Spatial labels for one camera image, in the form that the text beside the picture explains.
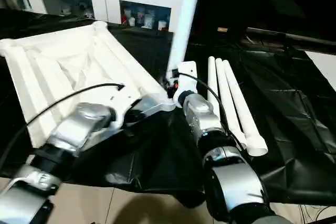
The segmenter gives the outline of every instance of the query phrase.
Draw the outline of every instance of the black tarp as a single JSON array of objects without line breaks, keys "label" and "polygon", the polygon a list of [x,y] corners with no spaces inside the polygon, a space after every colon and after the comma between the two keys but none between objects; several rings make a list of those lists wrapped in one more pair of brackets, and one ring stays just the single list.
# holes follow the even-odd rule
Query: black tarp
[{"label": "black tarp", "polygon": [[[0,14],[0,38],[27,37],[92,22],[8,10]],[[109,30],[154,78],[164,75],[171,34],[115,25]],[[308,56],[295,50],[276,54],[243,51],[220,43],[209,49],[191,41],[186,60],[197,62],[203,80],[210,55],[230,61],[267,142],[268,154],[253,158],[252,165],[270,200],[336,205],[336,93]],[[5,118],[1,153],[24,119],[3,58],[0,68],[0,111]],[[12,176],[31,150],[26,133],[1,174]],[[176,109],[152,116],[83,153],[71,182],[187,196],[196,204],[203,200],[202,178],[200,156],[181,110]]]}]

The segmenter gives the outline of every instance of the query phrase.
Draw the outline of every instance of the cable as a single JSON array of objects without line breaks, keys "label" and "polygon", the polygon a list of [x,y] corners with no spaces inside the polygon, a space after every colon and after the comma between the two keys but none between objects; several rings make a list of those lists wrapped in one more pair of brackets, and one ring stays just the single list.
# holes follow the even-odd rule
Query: cable
[{"label": "cable", "polygon": [[305,215],[304,215],[304,213],[303,213],[303,209],[302,209],[302,206],[301,205],[299,205],[299,208],[300,208],[300,211],[301,211],[301,214],[302,214],[302,217],[303,217],[303,224],[306,224],[306,219],[305,219]]},{"label": "cable", "polygon": [[323,208],[321,211],[319,211],[319,213],[317,214],[317,216],[316,216],[316,218],[315,218],[315,221],[317,221],[318,218],[319,218],[319,216],[320,216],[320,214],[321,214],[324,210],[326,210],[327,208],[329,208],[329,207],[325,207],[325,208]]},{"label": "cable", "polygon": [[301,224],[303,224],[303,214],[302,211],[300,210],[300,219],[301,219]]},{"label": "cable", "polygon": [[306,206],[306,205],[304,205],[304,207],[305,207],[305,210],[306,210],[306,213],[307,213],[307,215],[308,215],[309,219],[310,219],[311,221],[313,221],[313,219],[311,218],[310,214],[308,213],[307,206]]},{"label": "cable", "polygon": [[207,90],[209,90],[210,93],[216,98],[216,100],[217,100],[217,102],[219,104],[219,107],[220,107],[220,109],[222,111],[222,114],[223,114],[224,125],[225,125],[225,128],[226,128],[225,130],[226,130],[227,136],[231,136],[236,141],[236,143],[239,146],[239,148],[241,148],[241,150],[243,151],[244,150],[243,146],[241,145],[241,143],[238,141],[238,139],[232,134],[232,132],[228,128],[227,118],[226,118],[226,114],[225,114],[225,109],[224,109],[224,106],[223,106],[221,100],[219,99],[218,95],[204,81],[202,81],[201,79],[199,79],[197,77],[193,77],[193,76],[191,76],[190,74],[187,74],[187,73],[178,73],[178,74],[181,74],[183,76],[188,76],[188,77],[196,80],[199,84],[203,85]]},{"label": "cable", "polygon": [[56,106],[58,103],[67,100],[75,95],[78,95],[80,93],[83,93],[85,91],[91,90],[91,89],[96,89],[96,88],[100,88],[100,87],[107,87],[107,86],[113,86],[113,87],[118,87],[118,90],[121,90],[124,85],[122,84],[116,84],[116,83],[102,83],[102,84],[98,84],[98,85],[94,85],[94,86],[90,86],[81,90],[78,90],[70,95],[67,95],[66,97],[63,97],[62,99],[52,103],[50,106],[46,107],[44,110],[42,110],[40,113],[38,113],[36,116],[34,116],[32,119],[30,119],[23,127],[21,127],[21,129],[19,129],[15,135],[13,136],[13,138],[8,142],[1,158],[0,158],[0,171],[2,170],[7,157],[9,155],[9,152],[11,151],[11,149],[13,148],[14,144],[16,143],[16,141],[18,140],[18,138],[24,133],[24,131],[26,130],[26,127],[28,127],[31,123],[33,123],[37,118],[39,118],[41,115],[43,115],[45,112],[47,112],[48,110],[50,110],[51,108],[53,108],[54,106]]}]

